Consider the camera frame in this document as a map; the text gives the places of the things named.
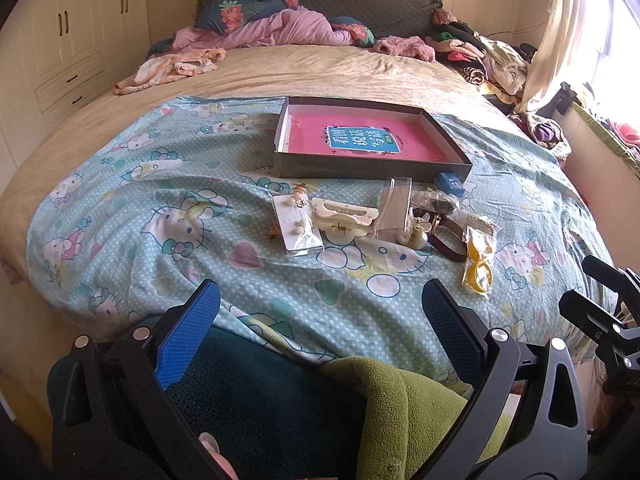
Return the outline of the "person's left hand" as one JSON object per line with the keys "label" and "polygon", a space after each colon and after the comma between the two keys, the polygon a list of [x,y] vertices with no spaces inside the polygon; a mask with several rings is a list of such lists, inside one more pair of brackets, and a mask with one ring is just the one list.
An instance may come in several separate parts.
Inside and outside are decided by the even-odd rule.
{"label": "person's left hand", "polygon": [[231,479],[238,480],[238,476],[231,464],[226,458],[224,458],[224,456],[222,456],[216,439],[208,432],[202,432],[198,436],[198,440],[200,440],[206,451],[209,452],[209,455],[213,457],[214,461],[221,466],[221,469],[228,474]]}

